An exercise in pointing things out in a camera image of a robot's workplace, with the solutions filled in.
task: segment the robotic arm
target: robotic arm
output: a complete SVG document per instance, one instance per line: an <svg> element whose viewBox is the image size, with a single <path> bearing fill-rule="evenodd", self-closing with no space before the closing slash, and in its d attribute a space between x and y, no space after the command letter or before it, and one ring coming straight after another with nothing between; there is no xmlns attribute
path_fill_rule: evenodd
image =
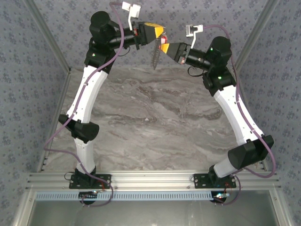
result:
<svg viewBox="0 0 301 226"><path fill-rule="evenodd" d="M195 41L195 32L197 29L200 30L200 25L189 26L187 31L188 33L194 32L191 36L194 36ZM206 71L203 73L203 84L222 107L234 130L238 147L229 150L226 159L210 167L205 179L207 180L206 183L199 179L199 184L205 185L209 181L212 187L224 187L225 181L229 179L231 181L230 174L264 160L268 154L266 148L253 133L254 131L249 129L238 109L235 98L236 81L227 68L227 62L232 54L230 47L230 40L225 37L214 38L207 52L194 49L191 45L183 42L167 43L161 46L161 50L175 62L188 64ZM254 130L271 148L274 144L272 136L264 135L253 121L241 99L239 102Z"/></svg>
<svg viewBox="0 0 301 226"><path fill-rule="evenodd" d="M139 49L140 45L149 44L159 38L164 32L164 27L158 24L147 22L138 22L135 24L134 22L130 22L131 16L138 17L140 11L139 5L134 4L131 6L128 3L123 3L122 8L130 12L129 28L124 29L123 47L125 49L131 45L135 45L136 48ZM77 111L66 128L71 132L74 138L77 155L81 163L88 173L95 175L96 166L93 159L93 142L98 134L99 126L92 123L90 118L98 91L107 78L113 63L101 71L96 72L88 84L85 82L93 71L115 56L116 53L114 49L120 46L121 32L118 30L118 24L112 21L109 14L104 11L99 11L92 15L89 29L92 38L85 60L86 66L84 68L83 78L70 109L67 114L61 114L59 116L59 122L64 124L70 118L78 98L81 96ZM75 169L74 176L77 180L77 188L91 187L95 183L95 179L86 175L79 163Z"/></svg>

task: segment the white cable clip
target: white cable clip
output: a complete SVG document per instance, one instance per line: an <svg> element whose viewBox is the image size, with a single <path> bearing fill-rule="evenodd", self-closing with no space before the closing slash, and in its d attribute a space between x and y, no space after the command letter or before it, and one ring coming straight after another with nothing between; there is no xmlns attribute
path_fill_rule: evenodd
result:
<svg viewBox="0 0 301 226"><path fill-rule="evenodd" d="M122 2L122 9L126 10L126 11L129 11L129 14L128 14L128 25L130 27L130 30L132 31L133 28L132 28L132 23L131 23L131 17L134 17L134 18L138 18L139 17L139 13L140 13L140 9L141 9L141 6L140 5L137 5L137 4L130 4L126 1L123 1Z"/></svg>
<svg viewBox="0 0 301 226"><path fill-rule="evenodd" d="M186 25L186 37L192 37L193 36L193 41L191 44L191 48L193 48L194 43L196 42L196 33L203 32L203 25L196 25L193 26L192 24Z"/></svg>

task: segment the mounting plate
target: mounting plate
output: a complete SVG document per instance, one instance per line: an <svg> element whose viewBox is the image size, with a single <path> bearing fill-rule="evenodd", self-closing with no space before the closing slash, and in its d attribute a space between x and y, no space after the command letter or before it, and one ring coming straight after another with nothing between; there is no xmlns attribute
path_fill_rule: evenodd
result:
<svg viewBox="0 0 301 226"><path fill-rule="evenodd" d="M106 180L108 183L111 183L111 174L95 174L95 176ZM104 187L104 189L110 188L106 183L103 183L99 180L97 180L92 186L80 184L79 179L75 174L71 176L71 180L69 183L70 189L102 189L102 187Z"/></svg>
<svg viewBox="0 0 301 226"><path fill-rule="evenodd" d="M226 183L228 183L231 188L236 188L234 177L221 178L221 182L218 186L214 186L207 173L196 173L193 174L193 181L195 188L229 188L226 186Z"/></svg>

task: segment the cable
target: cable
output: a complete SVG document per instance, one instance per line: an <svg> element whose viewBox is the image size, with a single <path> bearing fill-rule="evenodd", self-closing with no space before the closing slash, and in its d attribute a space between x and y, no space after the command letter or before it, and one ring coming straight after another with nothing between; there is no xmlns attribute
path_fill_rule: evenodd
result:
<svg viewBox="0 0 301 226"><path fill-rule="evenodd" d="M227 30L223 26L214 24L214 25L204 26L203 29L213 28L213 27L217 27L217 28L222 29L225 32L225 34L227 36L227 39L230 40L230 35L229 35L229 33L227 32ZM273 169L272 169L271 173L268 174L268 175L261 175L259 173L254 172L253 170L249 169L248 167L244 167L244 169L246 169L247 171L253 173L254 175L256 175L256 176L258 176L260 178L270 178L271 176L273 176L275 174L275 171L276 171L275 157L274 157L274 155L273 155L270 147L262 139L262 137L255 131L255 129L253 128L253 126L251 125L251 123L248 121L248 119L246 118L246 116L245 116L245 114L244 114L244 112L243 112L243 110L242 110L242 108L240 106L240 100L239 100L239 77L238 77L238 73L237 73L235 65L234 65L233 55L231 55L231 63L232 63L233 72L234 72L235 79L236 79L236 103L237 103L239 112L240 112L241 116L243 117L243 119L245 120L245 122L248 125L248 127L250 128L250 130L255 134L255 136L257 136L257 138L262 142L262 144L264 145L264 147L267 149L267 151L269 152L269 154L271 156L272 163L273 163Z"/></svg>
<svg viewBox="0 0 301 226"><path fill-rule="evenodd" d="M191 77L201 77L201 76L203 76L205 73L204 73L204 70L203 70L203 72L201 73L201 74L197 74L197 75L192 75L192 74L190 74L190 68L195 68L195 67L193 67L193 66L190 66L188 69L187 69L187 73L188 73L188 75L190 75Z"/></svg>
<svg viewBox="0 0 301 226"><path fill-rule="evenodd" d="M130 52L130 50L131 50L131 47L129 46L129 49L128 49L128 51L127 51L125 54L123 54L123 55L119 55L119 57L123 57L123 56L125 56L126 54L128 54L128 53Z"/></svg>
<svg viewBox="0 0 301 226"><path fill-rule="evenodd" d="M72 174L75 174L75 172L66 172L66 173L64 174L64 178L65 178L65 180L69 180L69 181L70 181L71 179L67 179L67 178L66 178L66 175L67 175L67 173L72 173Z"/></svg>
<svg viewBox="0 0 301 226"><path fill-rule="evenodd" d="M67 120L67 121L66 121L66 122L65 122L65 123L64 123L64 124L63 124L63 125L62 125L62 126L61 126L61 127L60 127L60 128L59 128L59 129L58 129L58 130L57 130L57 131L56 131L56 132L48 139L48 140L47 140L47 141L46 141L46 143L45 143L45 145L44 145L44 150L45 150L45 151L71 154L73 157L75 157L75 158L77 159L77 161L79 162L80 166L82 167L82 169L84 170L84 172L85 172L88 176L90 176L91 178L94 178L94 179L96 179L96 180L102 181L102 182L106 183L106 184L110 187L112 193L111 193L111 195L110 195L110 198L109 198L106 202L101 203L101 204L98 204L98 205L85 205L85 204L83 204L84 206L89 206L89 207L98 207L98 206L104 206L104 205L108 204L108 203L112 200L113 195L114 195L114 190L113 190L112 185L111 185L110 183L108 183L106 180L101 179L101 178L98 178L98 177L95 177L95 176L91 175L90 173L88 173L87 170L85 169L85 167L83 166L82 162L80 161L79 157L78 157L76 154L74 154L73 152L66 151L66 150L49 149L49 148L47 148L47 145L53 140L53 138L54 138L57 134L59 134L59 133L62 131L63 128L65 128L65 127L68 125L68 123L72 120L72 118L73 118L74 115L76 114L76 110L77 110L77 108L78 108L78 106L79 106L79 102L80 102L80 100L81 100L81 98L82 98L82 96L83 96L84 90L85 90L85 88L86 88L86 86L87 86L89 80L93 77L93 75L94 75L96 72L102 70L102 69L105 68L106 66L110 65L111 63L113 63L114 60L116 60L116 58L118 57L118 55L119 55L119 54L121 53L121 51L122 51L123 44L124 44L124 30L123 30L123 27L122 27L122 22L121 22L121 20L120 20L120 18L119 18L119 16L118 16L118 13L117 13L116 9L114 8L114 5L115 5L115 6L122 6L122 3L119 3L119 2L110 2L110 7L112 8L114 14L116 15L117 20L118 20L118 24L119 24L119 29L120 29L120 34L121 34L120 47L119 47L117 53L115 54L115 56L114 56L111 60L109 60L107 63L103 64L102 66L100 66L100 67L97 68L96 70L94 70L94 71L88 76L87 80L86 80L85 83L84 83L85 85L82 87L82 89L81 89L81 91L80 91L80 93L79 93L79 97L78 97L78 100L77 100L77 102L76 102L76 104L75 104L74 111L73 111L72 115L71 115L70 118L69 118L69 119L68 119L68 120Z"/></svg>
<svg viewBox="0 0 301 226"><path fill-rule="evenodd" d="M237 196L235 197L235 199L233 199L232 201L227 202L227 203L223 203L221 200L219 200L217 198L213 198L216 201L222 202L222 203L218 203L219 205L222 205L222 206L231 205L231 204L235 203L237 201L237 199L239 198L239 196L241 194L241 183L240 183L240 180L239 180L238 176L234 175L234 177L237 179L237 181L238 181L238 187L239 187Z"/></svg>

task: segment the enclosure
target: enclosure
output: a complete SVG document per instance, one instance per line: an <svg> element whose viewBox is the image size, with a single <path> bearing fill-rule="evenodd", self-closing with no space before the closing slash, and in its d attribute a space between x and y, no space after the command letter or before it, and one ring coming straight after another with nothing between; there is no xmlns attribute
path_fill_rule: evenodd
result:
<svg viewBox="0 0 301 226"><path fill-rule="evenodd" d="M115 196L108 206L82 207L80 189L69 189L71 175L66 174L78 161L45 151L44 144L61 127L59 115L67 113L81 84L91 47L91 16L106 11L117 22L109 3L0 3L0 224L301 225L301 4L292 0L131 2L141 5L139 18L132 21L162 25L167 43L190 45L185 26L202 24L194 49L206 52L215 37L225 36L206 26L227 29L241 97L258 127L275 142L275 175L263 179L245 170L238 173L241 195L229 206L210 202L212 192L220 189L195 188L194 175L208 173L227 158L237 146L236 134L202 77L189 76L187 64L161 52L153 69L153 41L123 49L97 93L91 112L91 122L100 128L93 140L94 162L98 173L111 175ZM129 12L116 10L128 27ZM228 68L234 75L230 60ZM50 147L77 150L67 129ZM250 168L268 175L271 158ZM231 188L231 196L238 190ZM97 195L99 201L108 198L109 190Z"/></svg>

